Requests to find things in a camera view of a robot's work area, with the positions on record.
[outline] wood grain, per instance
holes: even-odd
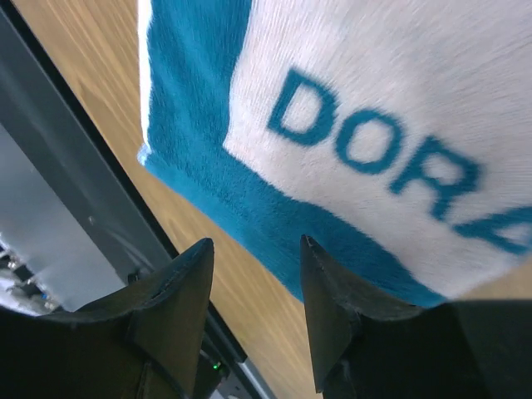
[[[141,144],[135,0],[16,0],[178,249],[215,244],[211,299],[279,398],[309,398],[313,377],[303,305],[257,260],[137,162]]]

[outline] wooden table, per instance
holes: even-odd
[[[193,205],[137,162],[142,142],[135,0],[14,0],[178,249],[215,242],[211,299],[280,398],[309,398],[303,305]],[[532,264],[470,297],[530,298]]]

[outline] blue and white towel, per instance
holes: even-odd
[[[532,244],[532,5],[140,0],[140,162],[297,297],[299,238],[410,303]]]

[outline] cloth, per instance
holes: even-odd
[[[532,244],[532,6],[140,0],[139,160],[294,295],[299,238],[434,306]]]

